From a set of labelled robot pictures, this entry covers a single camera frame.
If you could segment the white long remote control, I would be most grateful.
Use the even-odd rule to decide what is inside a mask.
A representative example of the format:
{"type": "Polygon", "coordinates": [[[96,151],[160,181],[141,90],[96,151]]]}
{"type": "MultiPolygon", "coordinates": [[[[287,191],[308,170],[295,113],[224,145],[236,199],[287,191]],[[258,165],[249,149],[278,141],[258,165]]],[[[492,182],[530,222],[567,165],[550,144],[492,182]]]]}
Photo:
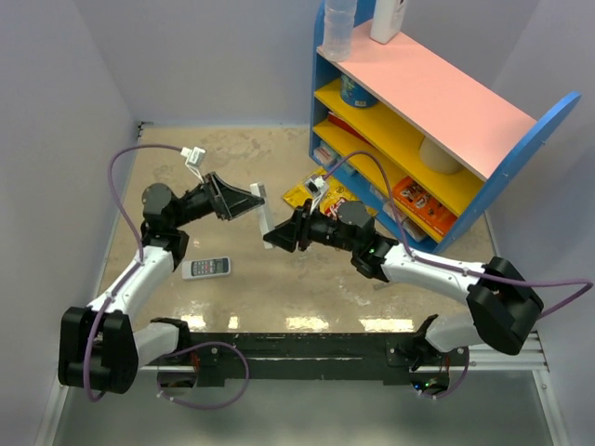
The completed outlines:
{"type": "Polygon", "coordinates": [[[256,209],[256,212],[261,235],[265,236],[274,229],[273,214],[269,206],[265,185],[262,182],[252,183],[250,191],[253,195],[264,200],[264,203],[256,209]]]}

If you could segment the grey button remote control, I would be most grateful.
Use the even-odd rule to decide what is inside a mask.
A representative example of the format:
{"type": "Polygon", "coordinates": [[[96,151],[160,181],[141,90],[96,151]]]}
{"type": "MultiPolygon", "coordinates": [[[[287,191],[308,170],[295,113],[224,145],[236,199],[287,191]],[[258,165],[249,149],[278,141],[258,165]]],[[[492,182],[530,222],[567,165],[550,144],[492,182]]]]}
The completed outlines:
{"type": "Polygon", "coordinates": [[[181,265],[183,281],[197,281],[225,277],[231,274],[231,260],[227,257],[214,257],[184,261],[181,265]]]}

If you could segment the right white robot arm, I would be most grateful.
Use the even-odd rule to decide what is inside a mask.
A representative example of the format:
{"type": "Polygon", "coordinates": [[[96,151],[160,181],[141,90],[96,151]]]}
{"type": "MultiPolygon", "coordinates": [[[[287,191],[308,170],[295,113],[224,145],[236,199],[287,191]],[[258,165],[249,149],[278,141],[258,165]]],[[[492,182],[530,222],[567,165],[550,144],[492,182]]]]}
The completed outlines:
{"type": "Polygon", "coordinates": [[[403,352],[433,365],[447,352],[486,344],[510,356],[520,353],[543,303],[530,288],[515,285],[520,273],[507,260],[487,264],[456,262],[426,253],[407,253],[404,245],[385,237],[360,202],[345,202],[327,216],[310,201],[286,221],[267,230],[263,240],[287,252],[320,243],[351,254],[351,264],[368,279],[412,284],[466,306],[451,318],[430,316],[403,352]]]}

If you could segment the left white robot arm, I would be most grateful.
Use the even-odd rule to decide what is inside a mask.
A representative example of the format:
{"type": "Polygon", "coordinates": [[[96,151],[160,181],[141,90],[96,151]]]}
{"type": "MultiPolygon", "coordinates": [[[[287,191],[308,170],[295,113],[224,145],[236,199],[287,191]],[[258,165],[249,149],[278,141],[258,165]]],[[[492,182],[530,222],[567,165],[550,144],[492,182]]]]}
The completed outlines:
{"type": "Polygon", "coordinates": [[[97,402],[107,393],[127,392],[138,369],[152,361],[186,362],[192,355],[187,322],[158,318],[139,331],[132,322],[182,263],[190,239],[183,226],[209,215],[230,221],[265,202],[262,184],[242,190],[216,173],[205,175],[182,196],[164,183],[146,188],[135,257],[101,295],[83,308],[67,309],[61,318],[59,382],[82,388],[97,402]]]}

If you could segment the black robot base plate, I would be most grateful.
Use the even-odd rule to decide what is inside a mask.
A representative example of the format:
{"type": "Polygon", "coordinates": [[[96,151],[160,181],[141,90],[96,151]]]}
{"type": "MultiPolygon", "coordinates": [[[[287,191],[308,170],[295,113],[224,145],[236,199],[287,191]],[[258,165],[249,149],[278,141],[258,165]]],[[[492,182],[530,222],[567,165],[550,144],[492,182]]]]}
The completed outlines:
{"type": "Polygon", "coordinates": [[[376,381],[408,386],[430,379],[443,360],[403,352],[412,333],[199,333],[198,385],[221,387],[228,379],[376,381]]]}

